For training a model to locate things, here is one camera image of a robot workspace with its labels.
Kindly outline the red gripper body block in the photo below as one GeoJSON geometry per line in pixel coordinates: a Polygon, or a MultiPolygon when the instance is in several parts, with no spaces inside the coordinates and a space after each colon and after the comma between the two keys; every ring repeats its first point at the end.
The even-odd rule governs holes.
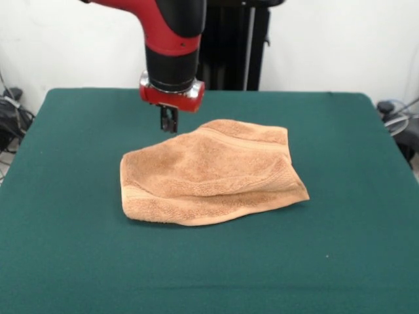
{"type": "Polygon", "coordinates": [[[173,107],[180,111],[195,113],[198,111],[205,92],[205,84],[194,80],[192,86],[185,92],[163,92],[155,88],[144,70],[139,80],[139,94],[143,101],[153,105],[173,107]]]}

